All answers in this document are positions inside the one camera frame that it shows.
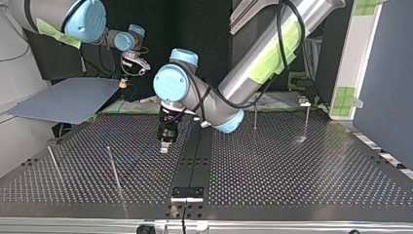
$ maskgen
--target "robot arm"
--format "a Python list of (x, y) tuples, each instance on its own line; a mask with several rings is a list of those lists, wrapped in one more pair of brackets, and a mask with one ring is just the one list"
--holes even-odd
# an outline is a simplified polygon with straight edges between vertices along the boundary
[[(346, 5), (344, 0), (290, 0), (290, 3), (304, 23), (304, 37), (308, 37), (332, 11)], [(155, 92), (163, 101), (158, 134), (163, 143), (162, 151), (168, 151), (177, 137), (175, 125), (181, 116), (176, 106), (195, 112), (204, 128), (213, 126), (225, 134), (238, 128), (244, 118), (243, 105), (274, 73), (281, 74), (284, 70), (279, 25), (282, 27), (286, 62), (292, 63), (294, 52), (300, 46), (303, 28), (291, 7), (285, 7), (281, 24), (277, 18), (271, 22), (216, 91), (195, 75), (198, 66), (195, 53), (181, 49), (172, 51), (170, 63), (159, 70), (154, 80)]]
[(106, 10), (100, 0), (13, 0), (9, 9), (25, 29), (38, 33), (37, 20), (83, 43), (109, 46), (122, 51), (125, 73), (143, 75), (150, 65), (140, 57), (145, 30), (131, 24), (128, 31), (106, 28)]

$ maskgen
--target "optical breadboard table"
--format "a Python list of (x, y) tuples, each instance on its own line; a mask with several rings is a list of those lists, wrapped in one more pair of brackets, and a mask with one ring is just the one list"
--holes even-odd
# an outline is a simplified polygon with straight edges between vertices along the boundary
[[(413, 180), (323, 113), (305, 117), (259, 113), (254, 129), (247, 113), (224, 135), (186, 116), (161, 154), (158, 116), (100, 116), (0, 178), (0, 233), (178, 230), (182, 221), (216, 225), (212, 233), (326, 223), (413, 231)], [(199, 199), (179, 201), (182, 193)]]

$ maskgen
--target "white wall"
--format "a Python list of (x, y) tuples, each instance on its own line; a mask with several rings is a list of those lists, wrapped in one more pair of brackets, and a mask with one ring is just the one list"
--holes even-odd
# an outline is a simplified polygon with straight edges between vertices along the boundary
[[(8, 10), (5, 12), (21, 32)], [(24, 53), (27, 43), (19, 38), (1, 13), (0, 35), (0, 60)], [(45, 89), (47, 83), (42, 80), (31, 50), (22, 58), (0, 61), (0, 177), (42, 150), (53, 136), (52, 122), (15, 118), (5, 113), (19, 101)]]

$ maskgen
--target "small orange object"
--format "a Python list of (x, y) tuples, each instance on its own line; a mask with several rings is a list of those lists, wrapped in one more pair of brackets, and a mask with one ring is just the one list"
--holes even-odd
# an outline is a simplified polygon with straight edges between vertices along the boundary
[(119, 88), (125, 89), (128, 86), (127, 81), (128, 80), (126, 80), (126, 79), (122, 79), (121, 82), (119, 83)]

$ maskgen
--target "sticker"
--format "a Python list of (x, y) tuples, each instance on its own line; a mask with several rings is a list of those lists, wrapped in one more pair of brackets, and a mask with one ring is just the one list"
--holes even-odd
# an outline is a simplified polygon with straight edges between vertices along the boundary
[(373, 16), (383, 0), (357, 0), (355, 16)]
[[(290, 64), (293, 60), (295, 60), (294, 51), (300, 44), (300, 24), (296, 21), (285, 23), (282, 27), (282, 39), (284, 43), (286, 60), (288, 64)], [(260, 59), (252, 69), (249, 78), (258, 84), (264, 84), (274, 73), (281, 74), (283, 70), (284, 66), (282, 64), (280, 42), (278, 35), (276, 35), (267, 46), (265, 52), (260, 55)]]
[(82, 42), (78, 37), (61, 33), (41, 19), (36, 19), (36, 24), (40, 34), (53, 37), (61, 43), (80, 49)]
[(355, 87), (338, 87), (331, 115), (349, 117), (355, 105), (355, 94)]

